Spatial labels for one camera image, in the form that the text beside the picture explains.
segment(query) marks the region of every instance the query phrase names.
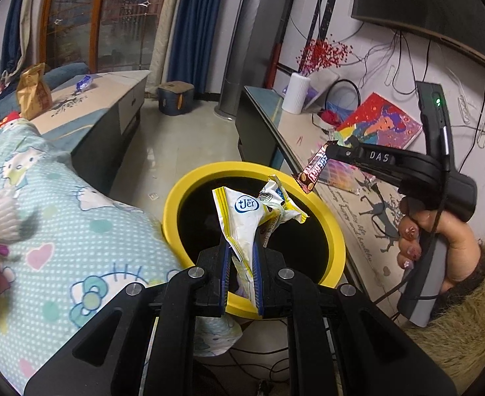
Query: brown paper bag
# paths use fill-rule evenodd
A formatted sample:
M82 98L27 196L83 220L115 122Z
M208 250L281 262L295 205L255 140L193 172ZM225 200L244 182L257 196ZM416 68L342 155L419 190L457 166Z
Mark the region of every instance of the brown paper bag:
M52 107L52 93L43 81L44 73L44 62L32 65L21 74L17 85L15 96L21 107L21 117L27 120L32 120Z

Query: storage box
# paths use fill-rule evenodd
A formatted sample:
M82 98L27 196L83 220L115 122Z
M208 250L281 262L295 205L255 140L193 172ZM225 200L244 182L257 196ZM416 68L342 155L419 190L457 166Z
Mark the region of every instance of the storage box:
M181 81L162 83L158 87L158 103L162 113L178 116L193 110L195 87Z

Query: white vase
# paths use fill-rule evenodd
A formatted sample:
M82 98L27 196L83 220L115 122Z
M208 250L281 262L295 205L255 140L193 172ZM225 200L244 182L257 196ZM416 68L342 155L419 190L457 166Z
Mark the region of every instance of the white vase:
M288 83L285 100L283 101L283 110L293 115L301 113L309 86L309 78L305 78L299 73L293 73L290 77L290 83Z

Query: blue wrapper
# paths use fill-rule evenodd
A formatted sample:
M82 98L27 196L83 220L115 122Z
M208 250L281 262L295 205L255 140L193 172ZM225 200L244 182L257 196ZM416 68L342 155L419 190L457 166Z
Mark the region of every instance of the blue wrapper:
M91 83L92 83L92 78L89 75L86 75L83 79L81 79L80 81L78 81L78 83L76 83L76 90L78 92L86 91L90 87Z

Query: hand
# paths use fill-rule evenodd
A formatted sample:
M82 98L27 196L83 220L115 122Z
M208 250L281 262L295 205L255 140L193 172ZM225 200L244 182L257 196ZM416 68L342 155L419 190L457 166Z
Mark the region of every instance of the hand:
M396 260L401 268L412 269L414 262L422 255L422 249L418 244L420 228L431 231L437 212L423 210L409 217L406 198L400 202L400 210L405 216L398 226L401 238L398 243L400 253ZM440 293L444 293L465 280L475 270L480 259L480 246L470 226L448 211L444 211L440 216L437 233L444 235L449 242L446 274L440 290Z

